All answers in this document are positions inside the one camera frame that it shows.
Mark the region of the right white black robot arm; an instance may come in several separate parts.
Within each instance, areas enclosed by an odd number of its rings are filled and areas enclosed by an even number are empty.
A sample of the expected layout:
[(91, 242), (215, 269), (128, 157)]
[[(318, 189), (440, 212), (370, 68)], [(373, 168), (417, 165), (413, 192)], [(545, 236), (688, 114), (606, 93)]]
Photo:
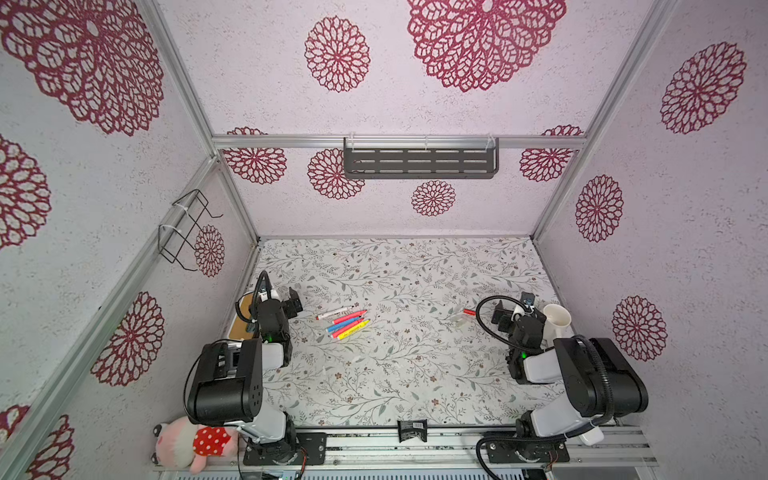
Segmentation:
[(594, 445), (603, 439), (602, 425), (647, 409), (647, 387), (614, 342), (574, 333), (571, 314), (561, 305), (538, 309), (523, 300), (492, 295), (478, 302), (475, 319), (508, 347), (513, 380), (564, 386), (556, 399), (524, 413), (508, 442), (546, 445), (578, 438)]

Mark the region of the yellow highlighter pen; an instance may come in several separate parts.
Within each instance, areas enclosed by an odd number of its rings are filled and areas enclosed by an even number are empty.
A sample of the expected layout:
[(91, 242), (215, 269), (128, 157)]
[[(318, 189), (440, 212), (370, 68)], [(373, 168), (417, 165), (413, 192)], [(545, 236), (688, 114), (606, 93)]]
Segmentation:
[(350, 328), (344, 330), (342, 333), (340, 333), (337, 336), (337, 339), (339, 340), (345, 339), (350, 335), (356, 333), (357, 331), (361, 330), (362, 328), (365, 328), (368, 324), (369, 324), (368, 320), (358, 322), (355, 325), (351, 326)]

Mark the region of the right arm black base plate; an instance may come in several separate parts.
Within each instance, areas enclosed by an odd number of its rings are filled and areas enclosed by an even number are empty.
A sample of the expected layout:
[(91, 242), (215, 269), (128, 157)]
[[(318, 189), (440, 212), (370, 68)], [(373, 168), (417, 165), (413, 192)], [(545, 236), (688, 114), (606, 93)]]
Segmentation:
[(570, 454), (563, 441), (544, 442), (519, 438), (513, 432), (487, 432), (484, 448), (491, 463), (567, 463)]

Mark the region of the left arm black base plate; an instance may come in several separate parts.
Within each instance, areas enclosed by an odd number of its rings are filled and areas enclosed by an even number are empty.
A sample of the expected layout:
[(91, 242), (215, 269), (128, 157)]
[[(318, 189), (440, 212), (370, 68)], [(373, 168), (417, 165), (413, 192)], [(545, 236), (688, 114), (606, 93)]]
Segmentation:
[(325, 462), (328, 435), (326, 433), (299, 432), (283, 440), (246, 447), (245, 466), (316, 466)]

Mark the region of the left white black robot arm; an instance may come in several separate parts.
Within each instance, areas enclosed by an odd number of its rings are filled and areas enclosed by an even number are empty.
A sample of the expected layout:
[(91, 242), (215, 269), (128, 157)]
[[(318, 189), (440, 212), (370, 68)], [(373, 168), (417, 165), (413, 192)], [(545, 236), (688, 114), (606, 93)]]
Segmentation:
[(286, 464), (299, 455), (290, 415), (268, 403), (264, 373), (287, 367), (293, 352), (289, 320), (303, 310), (298, 293), (283, 300), (262, 271), (249, 293), (247, 310), (235, 307), (252, 337), (219, 339), (202, 347), (184, 386), (184, 407), (192, 424), (233, 429), (258, 459)]

